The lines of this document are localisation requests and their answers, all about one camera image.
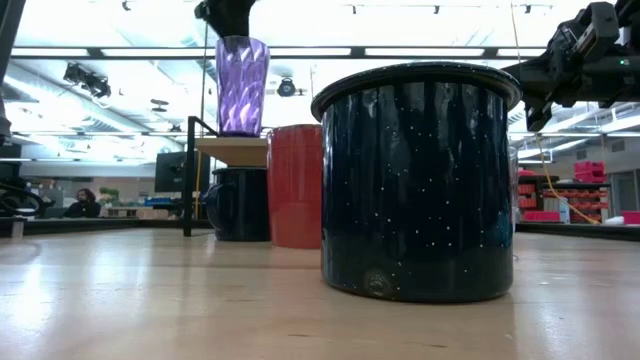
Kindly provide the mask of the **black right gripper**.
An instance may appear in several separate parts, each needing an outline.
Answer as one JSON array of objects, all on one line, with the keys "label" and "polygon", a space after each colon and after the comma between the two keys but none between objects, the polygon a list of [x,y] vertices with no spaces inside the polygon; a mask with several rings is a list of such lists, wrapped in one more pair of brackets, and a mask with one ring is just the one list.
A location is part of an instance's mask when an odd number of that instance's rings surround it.
[{"label": "black right gripper", "polygon": [[551,103],[608,108],[639,100],[639,0],[592,2],[558,25],[541,55],[504,67],[521,85],[528,132],[542,130]]}]

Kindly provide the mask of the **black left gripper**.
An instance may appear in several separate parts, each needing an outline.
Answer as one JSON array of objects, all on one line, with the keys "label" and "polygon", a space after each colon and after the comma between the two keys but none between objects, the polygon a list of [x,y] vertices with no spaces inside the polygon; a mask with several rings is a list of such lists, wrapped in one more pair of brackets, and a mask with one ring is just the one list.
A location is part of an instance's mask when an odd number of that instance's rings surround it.
[{"label": "black left gripper", "polygon": [[202,0],[194,9],[196,18],[222,15],[212,19],[212,28],[219,37],[249,36],[249,18],[256,0]]}]

